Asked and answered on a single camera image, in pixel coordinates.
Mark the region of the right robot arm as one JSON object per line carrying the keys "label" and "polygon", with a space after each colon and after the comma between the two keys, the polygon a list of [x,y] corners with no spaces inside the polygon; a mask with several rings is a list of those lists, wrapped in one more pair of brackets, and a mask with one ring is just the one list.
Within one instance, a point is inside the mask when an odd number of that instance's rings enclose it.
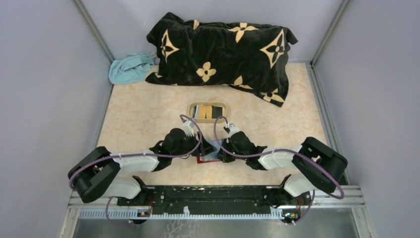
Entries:
{"label": "right robot arm", "polygon": [[286,177],[279,190],[279,199],[292,204],[301,194],[318,189],[336,199],[343,199],[344,189],[339,184],[348,160],[314,137],[290,148],[257,146],[244,132],[229,134],[218,142],[223,157],[242,159],[253,170],[268,171],[293,168],[299,172]]}

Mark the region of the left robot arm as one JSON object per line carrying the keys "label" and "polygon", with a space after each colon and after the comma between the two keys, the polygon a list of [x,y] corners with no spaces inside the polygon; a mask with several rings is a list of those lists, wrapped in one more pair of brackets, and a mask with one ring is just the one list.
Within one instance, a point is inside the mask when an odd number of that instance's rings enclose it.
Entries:
{"label": "left robot arm", "polygon": [[143,205],[149,193],[134,173],[161,171],[171,165],[173,158],[203,157],[215,151],[216,147],[201,132],[187,135],[174,128],[164,140],[141,153],[122,155],[113,154],[104,146],[95,148],[68,172],[69,185],[84,203],[114,196]]}

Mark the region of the light blue cloth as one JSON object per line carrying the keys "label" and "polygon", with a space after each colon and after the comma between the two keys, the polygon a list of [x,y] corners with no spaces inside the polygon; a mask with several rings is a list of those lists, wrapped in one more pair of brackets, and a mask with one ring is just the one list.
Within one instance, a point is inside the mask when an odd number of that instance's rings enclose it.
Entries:
{"label": "light blue cloth", "polygon": [[127,55],[121,60],[114,60],[109,69],[109,80],[113,85],[130,84],[144,81],[151,73],[158,71],[155,56],[152,53]]}

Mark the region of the black cream patterned blanket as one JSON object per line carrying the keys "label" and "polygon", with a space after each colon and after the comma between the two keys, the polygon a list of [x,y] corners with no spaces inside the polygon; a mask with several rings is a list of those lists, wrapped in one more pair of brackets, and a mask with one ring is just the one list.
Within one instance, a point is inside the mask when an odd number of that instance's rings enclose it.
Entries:
{"label": "black cream patterned blanket", "polygon": [[168,12],[147,41],[159,59],[158,71],[146,77],[148,83],[224,85],[281,107],[289,89],[288,53],[298,39],[284,26],[185,21]]}

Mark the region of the aluminium frame rail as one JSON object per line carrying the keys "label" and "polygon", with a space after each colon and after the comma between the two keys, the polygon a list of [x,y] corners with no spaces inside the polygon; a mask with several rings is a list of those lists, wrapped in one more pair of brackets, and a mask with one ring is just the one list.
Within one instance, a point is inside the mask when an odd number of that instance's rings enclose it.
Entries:
{"label": "aluminium frame rail", "polygon": [[278,186],[151,186],[139,201],[101,197],[83,203],[73,192],[68,207],[81,219],[112,220],[284,220],[297,219],[306,209],[364,208],[358,186],[343,186],[345,197],[337,199],[317,190],[281,202]]}

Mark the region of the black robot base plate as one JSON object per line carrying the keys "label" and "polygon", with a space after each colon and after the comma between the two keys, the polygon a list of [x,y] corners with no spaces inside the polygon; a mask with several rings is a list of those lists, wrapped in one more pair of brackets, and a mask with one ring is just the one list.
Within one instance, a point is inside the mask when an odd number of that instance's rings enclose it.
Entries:
{"label": "black robot base plate", "polygon": [[156,185],[143,189],[133,199],[119,197],[119,206],[147,206],[153,215],[178,215],[184,207],[192,215],[265,215],[272,208],[309,205],[305,192],[291,197],[278,185],[187,186]]}

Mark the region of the red leather card holder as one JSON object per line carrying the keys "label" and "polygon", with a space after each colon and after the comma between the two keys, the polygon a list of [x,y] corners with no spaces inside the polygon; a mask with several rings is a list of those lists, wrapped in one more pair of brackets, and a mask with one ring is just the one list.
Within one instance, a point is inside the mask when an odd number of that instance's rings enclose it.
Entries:
{"label": "red leather card holder", "polygon": [[212,141],[212,145],[214,147],[214,150],[210,154],[205,155],[204,157],[197,157],[196,159],[197,164],[220,162],[220,159],[217,158],[217,154],[220,150],[220,146],[215,140]]}

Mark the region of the beige oval tray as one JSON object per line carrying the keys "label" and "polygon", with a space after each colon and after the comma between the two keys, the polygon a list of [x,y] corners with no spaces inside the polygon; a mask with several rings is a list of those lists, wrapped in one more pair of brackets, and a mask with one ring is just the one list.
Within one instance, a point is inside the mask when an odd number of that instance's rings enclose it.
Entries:
{"label": "beige oval tray", "polygon": [[[224,117],[227,117],[227,106],[223,102],[193,102],[189,108],[188,108],[188,116],[193,118],[193,107],[196,105],[209,105],[209,106],[221,106],[223,107],[223,115]],[[214,123],[215,119],[195,119],[198,123]]]}

